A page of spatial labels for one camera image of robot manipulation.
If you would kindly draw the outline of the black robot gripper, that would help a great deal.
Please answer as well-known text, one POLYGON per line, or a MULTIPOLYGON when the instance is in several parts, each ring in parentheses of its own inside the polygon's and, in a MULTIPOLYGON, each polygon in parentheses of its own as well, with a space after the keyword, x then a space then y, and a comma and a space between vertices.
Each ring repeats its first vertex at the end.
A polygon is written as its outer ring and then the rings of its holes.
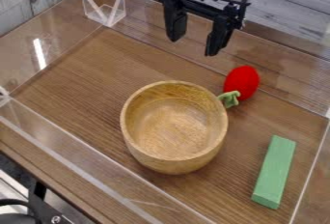
POLYGON ((241 29, 249 0, 163 0, 166 35, 177 42, 187 31, 187 11, 205 18, 214 18, 206 38, 205 55, 215 56, 228 46, 234 29, 241 29))

